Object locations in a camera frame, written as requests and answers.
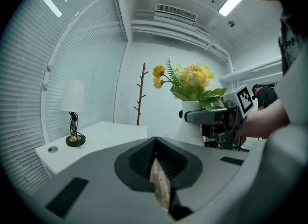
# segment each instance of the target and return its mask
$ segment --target wooden coat rack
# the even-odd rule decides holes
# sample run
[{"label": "wooden coat rack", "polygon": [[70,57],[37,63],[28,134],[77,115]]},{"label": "wooden coat rack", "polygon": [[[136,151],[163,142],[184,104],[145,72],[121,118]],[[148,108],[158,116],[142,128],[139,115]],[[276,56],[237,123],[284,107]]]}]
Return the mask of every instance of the wooden coat rack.
[{"label": "wooden coat rack", "polygon": [[140,87],[140,94],[139,94],[139,101],[137,101],[138,103],[138,108],[134,107],[137,111],[138,111],[138,114],[137,114],[137,126],[139,126],[139,118],[140,118],[140,115],[141,115],[141,112],[140,112],[140,109],[141,109],[141,98],[145,97],[146,95],[142,95],[142,88],[143,88],[143,78],[144,78],[144,75],[147,74],[149,71],[147,71],[146,73],[144,72],[146,70],[145,68],[145,63],[143,63],[143,69],[142,69],[142,75],[140,76],[141,78],[141,84],[137,84],[139,87]]}]

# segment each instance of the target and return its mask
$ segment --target window blinds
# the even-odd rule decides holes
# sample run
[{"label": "window blinds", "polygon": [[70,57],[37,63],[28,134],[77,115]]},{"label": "window blinds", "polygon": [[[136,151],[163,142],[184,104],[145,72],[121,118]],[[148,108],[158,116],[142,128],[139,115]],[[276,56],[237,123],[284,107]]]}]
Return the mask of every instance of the window blinds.
[{"label": "window blinds", "polygon": [[[40,97],[46,66],[67,26],[75,15],[93,0],[52,1],[62,16],[57,17],[43,0],[23,0],[0,39],[0,159],[11,182],[30,194],[48,178],[34,151],[36,147],[44,144],[40,121]],[[100,13],[99,10],[104,8],[110,14],[101,13],[100,16],[91,17],[91,14]],[[59,58],[55,61],[50,79],[51,87],[48,91],[51,97],[53,89],[58,88],[59,91],[59,86],[65,82],[65,79],[61,78],[65,74],[61,75],[60,72],[87,73],[83,80],[86,82],[86,91],[92,93],[87,95],[87,110],[91,110],[89,120],[92,122],[98,120],[98,115],[103,117],[105,114],[104,117],[108,119],[110,117],[109,113],[104,113],[98,108],[97,103],[102,100],[101,104],[105,109],[111,106],[112,101],[103,101],[107,95],[103,96],[102,93],[108,85],[113,85],[117,80],[113,76],[117,74],[116,67],[125,46],[123,34],[121,37],[118,31],[119,21],[116,21],[114,10],[115,4],[112,0],[102,0],[81,20],[82,22],[80,21],[59,50]],[[59,63],[60,59],[72,60],[70,55],[73,55],[75,60],[72,65]],[[86,68],[85,64],[79,64],[82,59],[91,60],[93,64]],[[94,66],[96,72],[94,78],[90,79]],[[104,71],[113,74],[108,75],[106,80],[101,76]],[[97,79],[105,84],[97,84]],[[107,91],[108,96],[112,97],[113,90],[110,88]],[[52,131],[56,132],[59,127],[52,126],[54,115],[51,107],[55,103],[52,98],[49,100],[46,112],[49,113],[48,127],[53,136]],[[80,123],[81,125],[87,125],[86,120],[81,122],[84,122]]]}]

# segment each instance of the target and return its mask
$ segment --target person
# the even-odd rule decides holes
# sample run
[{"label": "person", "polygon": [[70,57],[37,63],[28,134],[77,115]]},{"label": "person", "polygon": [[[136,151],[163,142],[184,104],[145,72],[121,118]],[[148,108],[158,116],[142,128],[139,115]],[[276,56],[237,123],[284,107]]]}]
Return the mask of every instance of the person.
[{"label": "person", "polygon": [[[285,74],[292,66],[307,39],[307,18],[304,15],[306,0],[268,0],[282,5],[281,33],[278,39],[282,54],[282,72]],[[276,100],[268,108],[249,113],[237,132],[236,137],[268,137],[273,131],[288,125],[289,118],[281,100]],[[229,126],[234,124],[230,118]]]},{"label": "person", "polygon": [[267,108],[278,99],[278,96],[273,88],[263,87],[260,84],[255,84],[252,87],[252,92],[255,97],[258,98],[258,111]]}]

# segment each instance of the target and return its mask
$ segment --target flower vase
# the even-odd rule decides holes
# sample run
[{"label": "flower vase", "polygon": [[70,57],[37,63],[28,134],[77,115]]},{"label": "flower vase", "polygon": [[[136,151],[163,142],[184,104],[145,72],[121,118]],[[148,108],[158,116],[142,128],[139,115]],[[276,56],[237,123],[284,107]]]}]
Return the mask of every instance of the flower vase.
[{"label": "flower vase", "polygon": [[183,101],[182,108],[182,122],[177,133],[175,134],[175,139],[192,145],[204,146],[201,125],[187,123],[184,118],[186,112],[199,111],[203,110],[203,108],[200,106],[198,101]]}]

